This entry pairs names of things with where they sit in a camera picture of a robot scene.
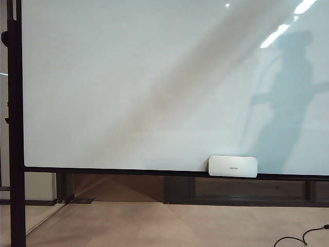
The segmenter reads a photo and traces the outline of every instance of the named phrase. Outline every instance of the whiteboard frame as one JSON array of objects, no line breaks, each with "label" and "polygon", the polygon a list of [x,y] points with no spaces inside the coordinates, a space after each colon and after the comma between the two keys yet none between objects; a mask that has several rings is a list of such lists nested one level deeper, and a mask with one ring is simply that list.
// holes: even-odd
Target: whiteboard frame
[{"label": "whiteboard frame", "polygon": [[[23,127],[23,59],[22,59],[22,2],[16,1],[16,21],[17,21],[17,42],[18,53],[16,59],[16,71],[17,77],[17,89],[13,95],[16,97],[15,101],[18,102],[19,107],[15,115],[17,114],[17,125],[14,124],[12,128],[15,128],[15,138],[20,143],[20,150],[15,150],[19,156],[19,160],[22,162],[24,172],[69,172],[69,173],[106,173],[106,174],[131,174],[131,175],[161,175],[161,176],[174,176],[174,177],[202,177],[202,178],[223,178],[213,177],[206,171],[171,171],[171,170],[135,170],[135,169],[98,169],[98,168],[54,168],[54,167],[27,167],[24,164],[24,127]],[[270,174],[259,173],[256,180],[291,180],[291,181],[329,181],[329,175],[298,175],[298,174]]]}]

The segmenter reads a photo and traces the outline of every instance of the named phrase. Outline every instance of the floor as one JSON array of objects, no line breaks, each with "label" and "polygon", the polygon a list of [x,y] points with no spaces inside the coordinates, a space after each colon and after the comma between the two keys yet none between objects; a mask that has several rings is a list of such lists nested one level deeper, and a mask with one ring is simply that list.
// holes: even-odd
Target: floor
[{"label": "floor", "polygon": [[97,201],[163,202],[163,177],[74,174],[77,198]]},{"label": "floor", "polygon": [[[329,208],[226,207],[142,202],[94,202],[63,207],[27,236],[33,247],[273,246],[329,223]],[[328,246],[329,230],[307,235]],[[285,240],[278,247],[304,246]]]},{"label": "floor", "polygon": [[[46,218],[63,207],[63,204],[55,206],[26,206],[26,232],[30,232]],[[9,205],[0,206],[0,246],[10,246],[10,209]]]}]

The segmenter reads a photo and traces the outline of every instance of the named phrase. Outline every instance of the dark panel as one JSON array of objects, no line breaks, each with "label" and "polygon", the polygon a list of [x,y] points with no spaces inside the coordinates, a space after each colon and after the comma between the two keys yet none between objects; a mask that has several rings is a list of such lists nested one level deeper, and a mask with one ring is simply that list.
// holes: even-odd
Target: dark panel
[{"label": "dark panel", "polygon": [[317,200],[329,202],[329,183],[328,182],[317,182]]},{"label": "dark panel", "polygon": [[198,178],[195,193],[209,198],[303,199],[304,182]]}]

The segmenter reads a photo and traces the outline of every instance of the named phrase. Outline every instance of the whiteboard stand leg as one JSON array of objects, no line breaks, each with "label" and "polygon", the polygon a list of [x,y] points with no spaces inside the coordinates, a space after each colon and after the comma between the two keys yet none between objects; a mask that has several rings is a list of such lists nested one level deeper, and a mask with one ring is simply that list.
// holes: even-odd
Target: whiteboard stand leg
[{"label": "whiteboard stand leg", "polygon": [[11,247],[26,247],[25,179],[23,145],[23,85],[19,46],[21,34],[13,19],[12,0],[7,0],[7,32],[2,35],[8,47],[8,115]]}]

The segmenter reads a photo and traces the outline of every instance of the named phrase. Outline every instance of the baseboard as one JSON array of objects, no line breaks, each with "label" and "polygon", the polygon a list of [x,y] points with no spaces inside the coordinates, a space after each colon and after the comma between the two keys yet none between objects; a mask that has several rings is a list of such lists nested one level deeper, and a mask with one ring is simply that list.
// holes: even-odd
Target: baseboard
[{"label": "baseboard", "polygon": [[[54,206],[58,203],[57,199],[52,201],[47,200],[25,200],[25,205],[27,206]],[[0,199],[0,205],[10,205],[10,200]]]}]

